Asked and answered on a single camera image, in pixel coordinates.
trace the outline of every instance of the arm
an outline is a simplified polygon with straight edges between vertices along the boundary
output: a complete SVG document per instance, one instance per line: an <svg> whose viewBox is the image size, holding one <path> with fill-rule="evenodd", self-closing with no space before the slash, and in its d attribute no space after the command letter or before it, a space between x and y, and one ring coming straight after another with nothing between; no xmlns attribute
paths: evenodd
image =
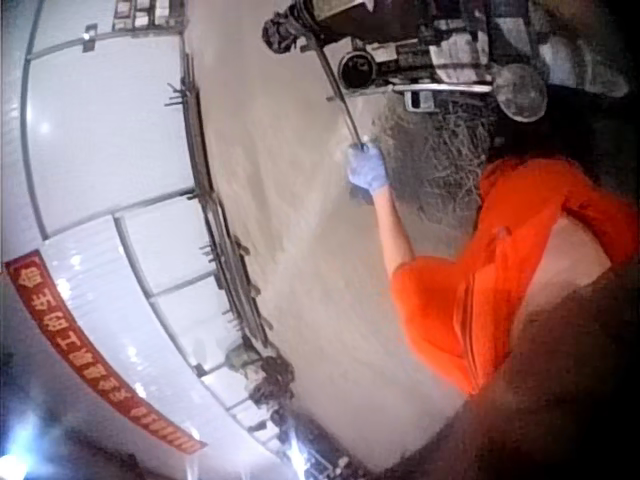
<svg viewBox="0 0 640 480"><path fill-rule="evenodd" d="M382 256L389 278L403 263L415 258L411 241L396 210L391 189L383 187L373 194L373 204L378 219L378 233L382 245Z"/></svg>
<svg viewBox="0 0 640 480"><path fill-rule="evenodd" d="M382 255L391 278L396 268L413 260L415 255L391 195L382 152L373 143L367 143L363 148L352 145L349 147L348 158L349 180L368 190L373 197Z"/></svg>

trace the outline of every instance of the metal frame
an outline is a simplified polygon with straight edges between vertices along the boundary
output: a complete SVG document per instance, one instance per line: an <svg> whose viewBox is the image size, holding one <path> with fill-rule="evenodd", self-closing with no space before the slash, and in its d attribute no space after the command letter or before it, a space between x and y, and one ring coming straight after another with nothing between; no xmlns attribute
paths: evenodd
<svg viewBox="0 0 640 480"><path fill-rule="evenodd" d="M20 143L21 143L21 150L22 150L22 162L24 164L25 179L27 183L27 192L29 194L29 199L31 201L31 208L33 209L36 225L40 233L40 236L42 237L42 240L46 241L51 237L65 233L68 230L77 228L93 220L97 220L98 218L102 218L109 215L112 215L112 216L119 215L122 212L129 209L141 208L143 206L153 205L155 203L169 200L177 196L193 194L195 191L194 188L189 187L186 189L178 190L176 192L170 192L168 194L159 195L158 197L155 197L152 199L135 202L125 207L97 212L95 214L92 214L86 218L83 218L61 229L53 230L51 232L47 230L47 227L44 222L44 216L42 214L42 209L40 208L40 203L38 202L38 196L36 193L36 187L35 187L35 181L34 181L34 175L33 175L33 167L31 164L31 155L29 150L29 133L27 129L27 104L29 101L29 73L31 71L31 63L39 58L43 58L48 55L61 52L68 48L73 48L78 46L82 47L83 44L86 42L86 39L84 37L78 37L77 39L69 40L67 42L62 42L57 45L46 47L34 52L33 48L35 45L36 35L38 33L38 26L40 24L40 17L42 16L44 2L45 0L39 0L38 5L36 7L34 21L31 26L31 31L29 33L27 51L25 54L25 60L24 60L24 65L22 69L22 82L20 86ZM116 38L126 38L126 37L142 38L142 37L149 37L149 36L171 36L171 35L178 35L182 37L181 34L182 34L182 28L152 28L152 29L141 30L141 31L117 31L117 32L99 33L92 38L92 41L98 42L98 41L112 40Z"/></svg>
<svg viewBox="0 0 640 480"><path fill-rule="evenodd" d="M36 7L33 25L31 26L31 32L29 33L27 52L24 57L24 65L22 67L22 83L20 85L20 143L22 147L22 163L24 165L24 174L27 182L27 192L29 194L29 199L31 200L31 208L33 209L33 216L35 217L38 231L44 241L47 240L47 229L44 225L44 219L42 217L42 211L40 210L40 204L38 203L38 197L36 195L36 187L33 181L33 169L31 168L31 156L29 154L29 137L27 134L27 103L29 94L29 72L31 71L31 59L29 57L33 52L33 46L36 41L36 34L38 33L38 25L40 24L43 7L44 0L40 0Z"/></svg>
<svg viewBox="0 0 640 480"><path fill-rule="evenodd" d="M86 42L86 39L84 37L79 37L73 40L69 40L66 42L62 42L60 44L57 45L53 45L50 47L46 47L43 48L41 50L38 51L33 51L34 48L34 44L35 44L35 38L37 35L37 31L38 31L38 25L40 23L40 17L42 14L42 10L43 10L43 6L44 6L44 1L45 0L39 0L38 5L36 7L36 13L34 16L34 21L31 27L31 31L29 34L29 41L27 44L27 51L25 54L25 60L24 60L24 65L23 65L23 72L22 72L22 83L21 83L21 100L20 100L20 139L21 139L21 149L22 149L22 158L23 158L23 163L24 163L24 169L25 169L25 177L26 177L26 183L27 183L27 190L28 190L28 194L29 194L29 198L31 201L31 206L34 212L34 216L35 216L35 221L38 227L38 231L41 235L41 238L43 241L46 241L50 238L52 238L53 236L57 236L57 235L61 235L64 234L72 229L78 228L82 225L85 225L91 221L97 220L99 218L104 218L106 216L110 216L113 219L114 222L114 226L118 235L118 239L120 241L120 244L122 246L123 249L123 253L125 258L127 259L131 270L133 272L133 275L138 283L138 285L140 286L140 289L142 290L142 293L145 297L145 299L147 300L147 303L149 305L149 308L151 308L153 314L155 315L156 319L158 320L158 322L160 323L160 325L162 326L162 328L164 329L164 331L166 332L169 340L171 341L171 343L173 344L173 346L176 348L176 350L178 351L178 353L180 354L180 356L183 358L183 360L185 361L185 363L189 366L189 368L194 372L194 374L196 374L195 370L194 370L194 366L191 365L191 362L189 362L187 354L184 350L184 348L182 347L182 345L180 344L177 335L175 334L175 332L173 331L173 329L171 328L169 322L167 321L166 317L164 316L164 312L162 312L162 309L158 306L158 304L154 301L156 298L159 298L161 296L164 295L169 295L171 293L175 293L177 291L180 291L184 288L188 288L191 285L194 285L200 281L203 281L207 278L210 278L211 276L214 275L214 272L206 272L204 274L198 275L192 279L189 279L185 282L182 282L180 284L174 285L170 288L167 288L165 290L162 290L160 292L157 293L153 293L149 287L149 284L144 276L144 273L142 271L140 262L136 256L135 250L133 248L133 245L131 244L131 240L129 237L129 233L127 231L127 226L126 226L126 221L123 218L124 215L126 215L126 213L130 212L130 211L134 211L137 209L141 209L141 208L146 208L161 202L165 202L174 198L179 198L179 197L183 197L183 196L193 196L195 194L197 194L196 188L195 187L189 187L189 188L185 188L185 189L181 189L175 192L169 192L167 194L163 194L163 195L159 195L157 197L151 198L151 199L147 199L147 200L143 200L140 202L135 202L133 204L130 205L126 205L124 207L120 207L120 208L115 208L115 209L110 209L107 211L103 211L103 212L98 212L95 214L92 214L88 217L85 217L83 219L80 219L77 222L74 222L70 225L65 226L64 228L60 228L57 230L53 230L51 232L49 232L47 230L47 227L44 223L44 217L42 215L42 211L40 209L40 204L38 203L38 198L37 198L37 194L36 194L36 188L35 188L35 182L34 182L34 176L33 176L33 169L32 169L32 165L31 165L31 158L29 155L29 138L28 138L28 130L27 130L27 117L26 117L26 112L27 112L27 104L28 104L28 91L29 91L29 73L30 73L30 67L31 67L31 62L36 61L38 59L44 58L46 56L49 55L53 55L55 53L64 51L66 49L69 48L75 48L75 47L82 47L84 45L84 43ZM106 40L112 40L112 39L117 39L117 38L126 38L126 37L134 37L134 38L141 38L141 37L149 37L149 36L170 36L170 35L178 35L180 38L180 48L181 48L181 64L183 67L183 71L188 68L188 66L185 64L185 58L186 58L186 49L185 49L185 42L184 42L184 36L183 36L183 31L184 29L182 27L178 27L178 28L152 28L152 29L146 29L146 30L139 30L139 31L116 31L116 32L105 32L105 33L99 33L97 35L95 35L95 37L92 38L93 41L98 42L98 41L106 41ZM186 102L182 103L183 105L183 110L185 110L185 128L188 129L188 115L186 113ZM189 154L190 154L190 158L193 157L195 155L194 152L194 146L191 144L191 139L190 136L187 135L187 142L188 142L188 146L189 146ZM211 231L211 225L209 224L209 222L207 221L207 215L206 215L206 209L204 207L204 205L202 205L202 210L203 210L203 217L205 219L205 224L207 227L207 231L209 233L210 239L214 239L214 235L213 235L213 231ZM217 222L216 222L216 226L220 227L223 231L226 231L226 233L228 232L228 225L226 224L226 216L224 215L224 212L218 212L221 213L222 218L217 218ZM233 250L233 253L237 256L240 255L240 253L237 251L238 246L235 245L235 243L230 247ZM216 254L216 252L214 252L214 257L216 258L216 265L218 268L222 268L222 266L220 264L218 264L217 262L219 261L219 258ZM234 306L234 304L230 301L230 305L232 306L231 310L232 311L236 311L237 312L237 306ZM249 305L248 306L249 310L252 311L254 314L257 312L256 310L256 306L255 305ZM224 402L222 402L222 400L218 397L218 395L211 389L209 388L209 386L203 381L203 378L208 376L208 375L212 375L215 372L217 372L218 370L224 368L225 365L224 364L220 364L220 365L216 365L215 367L209 369L206 371L206 374L203 376L198 376L196 374L196 376L198 376L198 378L200 379L201 383L205 386L205 388L207 388L207 390L209 391L211 397L214 399L214 401L216 403L218 403L218 405L220 407L222 407L231 417L231 419L236 423L236 425L238 425L238 427L240 427L242 430L244 430L245 432L247 432L246 428L240 423L240 421L238 420L237 416L233 414L233 410L236 409L237 407L243 405L244 403L248 402L250 399L249 397L242 399L239 402L236 402L233 405L230 405L229 407L226 407ZM267 443L271 442L273 440L273 438L275 438L275 436L271 436L269 437L266 441L260 441L254 434L249 433L249 436L255 441L257 442L259 445L261 445L265 450L271 452L271 453L275 453L272 452L269 448L267 448Z"/></svg>

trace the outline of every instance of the orange sleeve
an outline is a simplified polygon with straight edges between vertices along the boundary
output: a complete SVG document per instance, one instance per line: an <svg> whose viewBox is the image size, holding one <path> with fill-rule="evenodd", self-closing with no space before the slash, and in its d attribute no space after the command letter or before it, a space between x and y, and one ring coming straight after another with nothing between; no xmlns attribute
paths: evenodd
<svg viewBox="0 0 640 480"><path fill-rule="evenodd" d="M391 292L413 352L432 371L468 393L471 379L453 326L459 281L454 263L418 257L394 272Z"/></svg>

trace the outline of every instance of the machinery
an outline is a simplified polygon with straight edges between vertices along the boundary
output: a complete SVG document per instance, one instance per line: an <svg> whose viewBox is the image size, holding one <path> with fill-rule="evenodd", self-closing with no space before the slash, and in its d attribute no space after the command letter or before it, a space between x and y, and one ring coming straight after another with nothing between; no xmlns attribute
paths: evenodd
<svg viewBox="0 0 640 480"><path fill-rule="evenodd" d="M353 96L397 92L408 110L430 112L434 92L493 94L508 116L532 122L546 110L546 83L626 93L614 72L605 72L606 85L594 84L604 67L580 42L544 21L534 25L532 7L528 0L293 0L265 22L262 38L276 54L300 40L301 52L315 51L334 93L328 100L343 105L356 143L346 104ZM351 49L334 71L324 49L346 38Z"/></svg>

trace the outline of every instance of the light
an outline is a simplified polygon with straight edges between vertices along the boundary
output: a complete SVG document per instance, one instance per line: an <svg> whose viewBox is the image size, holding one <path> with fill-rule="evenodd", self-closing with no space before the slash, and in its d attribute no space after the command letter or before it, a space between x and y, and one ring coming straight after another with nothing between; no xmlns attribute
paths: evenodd
<svg viewBox="0 0 640 480"><path fill-rule="evenodd" d="M71 260L69 260L71 262L71 265L73 265L74 270L78 270L80 268L80 260L82 260L82 257L80 255L74 255L73 257L71 257Z"/></svg>
<svg viewBox="0 0 640 480"><path fill-rule="evenodd" d="M200 440L200 432L198 432L193 427L189 427L189 431L191 432L191 435L193 435L193 438L195 438L196 440Z"/></svg>
<svg viewBox="0 0 640 480"><path fill-rule="evenodd" d="M133 388L140 397L147 398L147 392L145 392L144 387L140 382L136 382Z"/></svg>
<svg viewBox="0 0 640 480"><path fill-rule="evenodd" d="M27 476L27 463L16 455L0 458L0 478L3 480L23 480Z"/></svg>
<svg viewBox="0 0 640 480"><path fill-rule="evenodd" d="M291 434L291 448L287 452L287 455L289 455L289 458L291 459L291 465L296 471L298 478L300 480L305 480L304 472L307 470L307 459L304 458L304 455L300 451L298 439L293 432Z"/></svg>
<svg viewBox="0 0 640 480"><path fill-rule="evenodd" d="M58 292L60 292L63 300L67 300L71 296L71 285L69 285L66 279L61 278L58 280L56 287L58 287Z"/></svg>

